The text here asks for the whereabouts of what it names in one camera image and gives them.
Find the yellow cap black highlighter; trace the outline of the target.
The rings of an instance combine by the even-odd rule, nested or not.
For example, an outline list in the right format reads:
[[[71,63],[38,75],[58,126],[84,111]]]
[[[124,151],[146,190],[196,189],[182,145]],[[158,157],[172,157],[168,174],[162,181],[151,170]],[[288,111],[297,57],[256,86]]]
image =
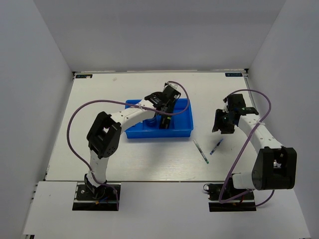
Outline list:
[[[171,117],[169,117],[169,116],[164,116],[163,117],[162,125],[163,125],[164,129],[168,129],[169,128],[170,121],[171,121]]]

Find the round blue white tape tin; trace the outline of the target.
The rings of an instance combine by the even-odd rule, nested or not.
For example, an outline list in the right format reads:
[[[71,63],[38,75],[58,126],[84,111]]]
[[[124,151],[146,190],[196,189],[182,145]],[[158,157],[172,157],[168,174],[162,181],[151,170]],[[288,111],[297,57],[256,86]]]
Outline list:
[[[146,119],[145,124],[147,127],[155,128],[157,126],[157,117],[153,117],[151,119]]]

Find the blue ink pen refill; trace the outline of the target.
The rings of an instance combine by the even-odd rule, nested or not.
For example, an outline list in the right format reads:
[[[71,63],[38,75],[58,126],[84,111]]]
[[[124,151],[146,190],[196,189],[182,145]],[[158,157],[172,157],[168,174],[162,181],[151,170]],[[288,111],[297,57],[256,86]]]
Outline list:
[[[211,150],[211,152],[210,152],[210,155],[212,155],[216,150],[217,150],[217,148],[220,146],[220,144],[222,143],[222,141],[223,141],[224,139],[222,138],[222,139],[220,139],[219,141],[218,141],[218,143],[214,146],[214,148]]]

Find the green ink pen refill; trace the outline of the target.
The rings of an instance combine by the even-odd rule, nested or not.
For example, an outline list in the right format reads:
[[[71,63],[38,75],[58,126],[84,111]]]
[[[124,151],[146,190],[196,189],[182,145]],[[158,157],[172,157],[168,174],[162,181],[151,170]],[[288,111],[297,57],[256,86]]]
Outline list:
[[[209,161],[207,159],[207,157],[205,156],[204,152],[202,151],[202,149],[200,148],[199,144],[197,143],[197,141],[194,139],[193,140],[196,148],[198,149],[199,153],[201,154],[202,158],[204,159],[204,161],[206,162],[206,164],[209,164]]]

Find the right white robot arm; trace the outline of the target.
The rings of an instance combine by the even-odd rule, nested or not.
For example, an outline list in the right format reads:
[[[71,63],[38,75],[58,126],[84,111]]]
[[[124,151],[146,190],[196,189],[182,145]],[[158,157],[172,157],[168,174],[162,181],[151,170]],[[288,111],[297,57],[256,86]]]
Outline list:
[[[231,174],[232,182],[226,184],[226,195],[238,198],[243,189],[281,190],[295,185],[297,152],[277,141],[263,124],[254,107],[246,106],[242,94],[232,93],[224,98],[225,107],[215,112],[212,131],[233,134],[235,127],[247,136],[257,153],[250,172]]]

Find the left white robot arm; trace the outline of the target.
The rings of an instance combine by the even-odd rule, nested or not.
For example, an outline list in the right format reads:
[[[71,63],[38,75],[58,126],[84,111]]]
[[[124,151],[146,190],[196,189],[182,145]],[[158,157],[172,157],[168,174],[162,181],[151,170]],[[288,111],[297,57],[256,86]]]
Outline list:
[[[87,135],[91,169],[84,178],[88,193],[93,198],[99,199],[105,194],[102,183],[107,182],[108,160],[118,149],[121,134],[139,122],[155,119],[158,113],[153,110],[173,113],[180,95],[177,85],[166,83],[163,91],[146,96],[132,107],[117,113],[101,112],[97,115]]]

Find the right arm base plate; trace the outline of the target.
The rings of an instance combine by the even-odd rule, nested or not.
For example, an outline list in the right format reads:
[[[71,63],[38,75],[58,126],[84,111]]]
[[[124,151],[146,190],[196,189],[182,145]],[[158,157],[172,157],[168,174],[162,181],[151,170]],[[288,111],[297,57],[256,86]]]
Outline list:
[[[253,192],[243,194],[245,189],[235,189],[232,182],[225,188],[220,203],[219,195],[222,184],[206,183],[203,191],[208,195],[209,212],[254,212],[256,211],[255,197]]]

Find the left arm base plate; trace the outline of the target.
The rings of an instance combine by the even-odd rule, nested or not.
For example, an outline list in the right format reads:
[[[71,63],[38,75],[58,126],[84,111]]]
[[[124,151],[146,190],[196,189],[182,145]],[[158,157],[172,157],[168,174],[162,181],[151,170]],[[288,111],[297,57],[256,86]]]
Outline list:
[[[85,184],[78,184],[74,196],[73,211],[98,211],[98,212],[112,212],[118,211],[120,199],[121,185],[113,184],[117,191],[117,196],[112,188],[106,187],[99,192],[97,196],[88,189]]]

